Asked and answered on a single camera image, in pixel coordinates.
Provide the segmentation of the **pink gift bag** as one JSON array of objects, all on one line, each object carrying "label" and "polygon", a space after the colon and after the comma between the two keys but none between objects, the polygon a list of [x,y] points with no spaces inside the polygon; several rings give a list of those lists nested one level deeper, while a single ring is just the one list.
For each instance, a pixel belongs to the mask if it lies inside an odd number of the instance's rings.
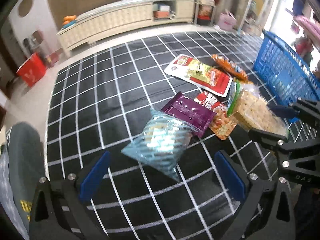
[{"label": "pink gift bag", "polygon": [[225,31],[232,31],[236,25],[236,18],[230,12],[221,13],[217,25]]}]

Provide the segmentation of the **red yellow beef snack pouch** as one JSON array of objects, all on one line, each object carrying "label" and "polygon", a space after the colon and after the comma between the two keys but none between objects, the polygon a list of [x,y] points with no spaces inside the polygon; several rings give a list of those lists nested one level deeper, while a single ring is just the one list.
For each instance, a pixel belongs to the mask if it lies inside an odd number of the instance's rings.
[{"label": "red yellow beef snack pouch", "polygon": [[229,74],[185,54],[173,59],[164,72],[223,98],[227,96],[232,83]]}]

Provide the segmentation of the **grey queen print cloth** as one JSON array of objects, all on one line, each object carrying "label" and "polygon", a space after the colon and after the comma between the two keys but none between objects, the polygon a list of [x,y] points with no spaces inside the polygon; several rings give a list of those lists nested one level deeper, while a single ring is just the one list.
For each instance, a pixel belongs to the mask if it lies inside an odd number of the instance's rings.
[{"label": "grey queen print cloth", "polygon": [[33,197],[44,176],[38,131],[26,122],[14,124],[1,143],[1,219],[19,239],[29,239]]}]

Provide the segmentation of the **red paper bag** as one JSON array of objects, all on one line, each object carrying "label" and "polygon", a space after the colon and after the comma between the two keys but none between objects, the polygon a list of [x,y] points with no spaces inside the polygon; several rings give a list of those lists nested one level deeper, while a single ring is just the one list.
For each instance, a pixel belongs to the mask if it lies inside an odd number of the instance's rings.
[{"label": "red paper bag", "polygon": [[33,53],[17,70],[17,75],[29,86],[33,87],[46,74],[46,66],[37,53]]}]

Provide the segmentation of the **orange sausage snack stick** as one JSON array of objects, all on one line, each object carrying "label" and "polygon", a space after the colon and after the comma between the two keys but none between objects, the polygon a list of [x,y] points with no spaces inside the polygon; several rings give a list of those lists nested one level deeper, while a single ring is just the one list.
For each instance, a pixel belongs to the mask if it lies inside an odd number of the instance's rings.
[{"label": "orange sausage snack stick", "polygon": [[247,73],[239,67],[236,63],[225,56],[213,54],[211,58],[229,74],[234,75],[237,79],[248,81]]}]

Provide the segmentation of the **white metal shelf rack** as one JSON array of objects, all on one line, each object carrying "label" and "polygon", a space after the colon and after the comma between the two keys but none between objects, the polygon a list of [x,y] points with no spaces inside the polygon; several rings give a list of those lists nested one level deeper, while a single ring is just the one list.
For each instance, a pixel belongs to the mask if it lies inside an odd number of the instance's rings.
[{"label": "white metal shelf rack", "polygon": [[217,0],[194,0],[195,10],[193,23],[195,25],[213,26]]}]

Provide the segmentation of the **white TV cabinet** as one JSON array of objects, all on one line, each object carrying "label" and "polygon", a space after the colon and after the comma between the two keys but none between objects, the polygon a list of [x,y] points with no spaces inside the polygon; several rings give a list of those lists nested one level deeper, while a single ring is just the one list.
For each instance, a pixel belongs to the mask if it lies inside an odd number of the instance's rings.
[{"label": "white TV cabinet", "polygon": [[194,0],[122,0],[79,15],[60,29],[57,39],[67,57],[84,44],[93,44],[127,31],[172,23],[191,23]]}]

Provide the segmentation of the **red konjac snack pouch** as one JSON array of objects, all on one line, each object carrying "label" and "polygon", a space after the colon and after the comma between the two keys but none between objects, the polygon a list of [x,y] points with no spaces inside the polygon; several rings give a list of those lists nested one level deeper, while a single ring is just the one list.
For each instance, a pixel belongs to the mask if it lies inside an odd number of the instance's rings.
[{"label": "red konjac snack pouch", "polygon": [[227,116],[227,107],[214,94],[207,91],[200,93],[194,101],[214,112],[214,117],[209,127],[219,139],[226,140],[236,127],[236,122]]}]

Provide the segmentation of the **purple snack pouch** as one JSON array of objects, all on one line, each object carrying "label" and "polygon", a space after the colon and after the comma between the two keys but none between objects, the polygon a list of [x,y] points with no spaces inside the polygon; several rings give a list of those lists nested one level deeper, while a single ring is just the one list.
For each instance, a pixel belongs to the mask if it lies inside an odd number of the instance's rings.
[{"label": "purple snack pouch", "polygon": [[178,92],[163,108],[163,113],[196,127],[193,134],[201,138],[211,124],[214,112]]}]

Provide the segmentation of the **pink folded blanket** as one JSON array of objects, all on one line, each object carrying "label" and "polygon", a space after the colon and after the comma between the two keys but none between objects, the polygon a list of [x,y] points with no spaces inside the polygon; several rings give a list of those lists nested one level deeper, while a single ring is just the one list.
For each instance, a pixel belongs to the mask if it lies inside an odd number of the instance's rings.
[{"label": "pink folded blanket", "polygon": [[295,16],[294,20],[302,26],[304,30],[319,40],[319,24],[313,23],[310,19],[302,15]]}]

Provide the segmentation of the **oranges on plate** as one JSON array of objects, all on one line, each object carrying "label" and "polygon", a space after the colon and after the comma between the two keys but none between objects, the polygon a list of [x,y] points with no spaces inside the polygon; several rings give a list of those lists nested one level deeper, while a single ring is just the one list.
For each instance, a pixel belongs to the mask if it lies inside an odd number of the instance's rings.
[{"label": "oranges on plate", "polygon": [[71,16],[65,16],[63,18],[63,23],[62,26],[65,27],[67,24],[71,23],[76,19],[76,15],[71,15]]}]

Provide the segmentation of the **blue plastic basket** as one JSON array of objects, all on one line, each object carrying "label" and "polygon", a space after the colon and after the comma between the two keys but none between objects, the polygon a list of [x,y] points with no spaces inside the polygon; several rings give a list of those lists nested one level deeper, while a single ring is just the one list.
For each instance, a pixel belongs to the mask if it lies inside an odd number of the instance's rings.
[{"label": "blue plastic basket", "polygon": [[253,69],[267,83],[281,105],[298,98],[319,100],[319,81],[307,63],[281,38],[263,30],[264,39]]}]

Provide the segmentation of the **brown round wall disc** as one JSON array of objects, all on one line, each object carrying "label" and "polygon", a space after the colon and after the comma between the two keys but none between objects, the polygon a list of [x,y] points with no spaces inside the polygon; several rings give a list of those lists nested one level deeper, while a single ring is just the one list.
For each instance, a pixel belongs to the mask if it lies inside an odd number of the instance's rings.
[{"label": "brown round wall disc", "polygon": [[18,5],[18,15],[25,17],[29,14],[33,7],[33,0],[22,0]]}]

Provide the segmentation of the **green-edged cracker pack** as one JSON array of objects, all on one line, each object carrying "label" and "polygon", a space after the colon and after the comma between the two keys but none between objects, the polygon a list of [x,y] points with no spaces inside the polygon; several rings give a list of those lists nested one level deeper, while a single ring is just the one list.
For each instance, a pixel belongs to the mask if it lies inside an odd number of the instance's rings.
[{"label": "green-edged cracker pack", "polygon": [[255,128],[285,138],[289,136],[285,122],[271,111],[258,86],[251,82],[232,82],[227,115],[247,132]]}]

